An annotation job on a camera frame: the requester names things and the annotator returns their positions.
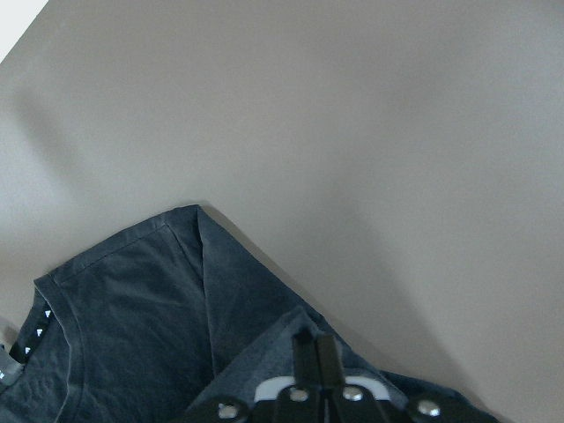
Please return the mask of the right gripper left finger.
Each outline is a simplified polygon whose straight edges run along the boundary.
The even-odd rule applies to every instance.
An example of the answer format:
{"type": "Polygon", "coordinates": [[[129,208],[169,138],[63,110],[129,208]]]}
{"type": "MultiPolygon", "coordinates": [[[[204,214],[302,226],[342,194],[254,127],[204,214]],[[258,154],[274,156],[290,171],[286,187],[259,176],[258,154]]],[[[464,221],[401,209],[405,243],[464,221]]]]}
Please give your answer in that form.
{"type": "Polygon", "coordinates": [[[315,340],[307,329],[300,330],[293,336],[293,375],[299,385],[319,385],[315,340]]]}

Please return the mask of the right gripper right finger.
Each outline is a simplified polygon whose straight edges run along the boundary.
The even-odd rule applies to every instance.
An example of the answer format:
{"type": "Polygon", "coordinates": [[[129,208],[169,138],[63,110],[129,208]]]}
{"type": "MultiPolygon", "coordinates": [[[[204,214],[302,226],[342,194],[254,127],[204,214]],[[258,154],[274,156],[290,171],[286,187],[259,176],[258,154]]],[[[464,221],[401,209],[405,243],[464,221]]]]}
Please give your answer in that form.
{"type": "Polygon", "coordinates": [[[335,338],[320,335],[315,341],[319,374],[323,387],[334,388],[345,384],[342,360],[335,338]]]}

